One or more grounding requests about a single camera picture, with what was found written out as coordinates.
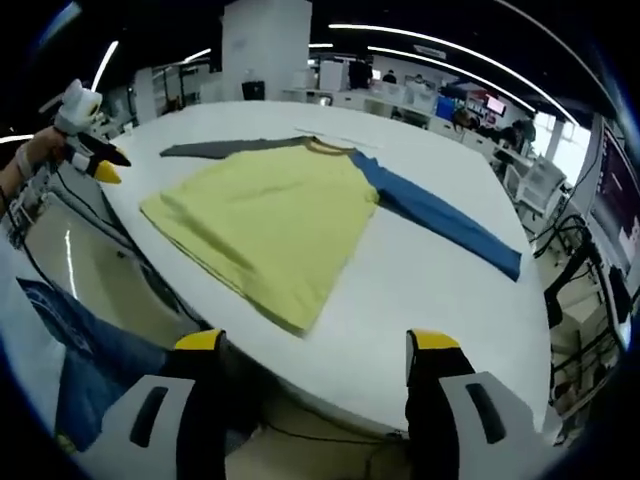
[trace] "window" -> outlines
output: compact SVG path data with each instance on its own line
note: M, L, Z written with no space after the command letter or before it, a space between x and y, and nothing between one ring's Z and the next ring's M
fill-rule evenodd
M538 112L533 120L536 127L536 139L533 142L533 151L536 155L545 156L549 142L551 142L551 132L556 124L556 117L546 113Z
M553 158L560 170L567 176L567 183L575 185L587 155L587 147L591 132L586 128L565 123L562 128L562 137L558 144L558 151Z

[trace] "yellow t-shirt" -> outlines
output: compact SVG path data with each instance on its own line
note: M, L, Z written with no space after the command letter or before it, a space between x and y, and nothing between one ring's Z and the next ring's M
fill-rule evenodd
M140 208L268 317L307 330L378 201L348 156L330 152L302 145L236 153Z

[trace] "blue sleeve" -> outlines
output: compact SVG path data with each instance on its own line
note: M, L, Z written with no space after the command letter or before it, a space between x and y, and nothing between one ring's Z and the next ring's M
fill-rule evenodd
M360 152L351 155L353 164L378 190L380 199L409 220L483 258L510 279L520 276L520 253L471 220L447 202L415 183L378 165L375 158Z

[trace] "computer screen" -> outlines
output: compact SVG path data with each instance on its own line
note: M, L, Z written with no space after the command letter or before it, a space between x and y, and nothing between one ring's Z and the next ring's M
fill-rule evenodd
M591 215L613 246L620 268L627 273L640 239L640 188L634 168L606 126Z
M487 96L487 108L498 115L504 115L507 106L497 98Z

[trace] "white table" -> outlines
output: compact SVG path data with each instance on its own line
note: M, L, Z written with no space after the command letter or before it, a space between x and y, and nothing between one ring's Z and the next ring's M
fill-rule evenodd
M307 93L311 93L311 94L317 94L317 95L327 95L334 98L336 97L358 98L361 100L362 104L364 105L363 111L368 113L371 113L371 108L367 108L366 104L378 103L381 105L386 105L388 107L396 107L401 110L408 110L410 112L423 115L424 117L427 118L427 121L435 116L435 114L432 111L433 109L425 110L424 108L415 107L409 103L394 102L385 98L382 95L375 95L373 93L370 93L368 90L365 90L365 89L335 91L335 90L319 90L317 88L285 88L283 92L285 94L294 94L294 95L304 94L305 97Z
M175 248L139 212L141 200L213 160L161 158L177 143L284 138L297 129L349 141L396 173L450 202L523 252L516 283L479 257L378 208L315 325L294 336ZM456 338L477 371L490 371L542 425L550 343L543 290L525 233L482 156L399 122L302 103L197 105L118 137L133 164L105 194L160 275L212 326L316 406L362 428L406 431L405 332Z

